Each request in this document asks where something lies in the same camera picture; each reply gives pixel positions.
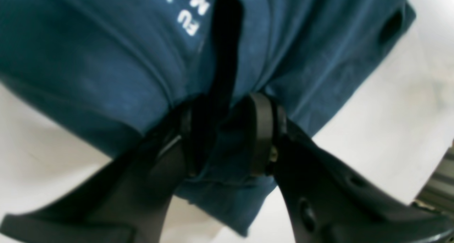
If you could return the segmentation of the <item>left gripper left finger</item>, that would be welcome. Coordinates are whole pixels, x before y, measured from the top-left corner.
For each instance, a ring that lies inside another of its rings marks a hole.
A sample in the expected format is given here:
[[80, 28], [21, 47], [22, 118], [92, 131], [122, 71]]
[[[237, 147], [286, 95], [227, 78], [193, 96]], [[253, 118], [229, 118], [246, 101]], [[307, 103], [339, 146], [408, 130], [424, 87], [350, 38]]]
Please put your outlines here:
[[8, 214], [1, 233], [23, 243], [158, 243], [175, 190], [197, 175], [193, 109], [184, 104], [133, 150], [70, 193], [26, 214]]

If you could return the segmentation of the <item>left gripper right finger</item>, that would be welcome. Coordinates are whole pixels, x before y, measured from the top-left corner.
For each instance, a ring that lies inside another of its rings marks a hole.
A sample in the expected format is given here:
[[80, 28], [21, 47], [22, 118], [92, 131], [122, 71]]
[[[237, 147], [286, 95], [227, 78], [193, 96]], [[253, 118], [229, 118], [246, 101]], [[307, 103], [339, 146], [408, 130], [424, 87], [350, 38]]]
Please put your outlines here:
[[446, 215], [402, 204], [317, 146], [285, 109], [248, 96], [251, 172], [276, 181], [297, 243], [448, 243]]

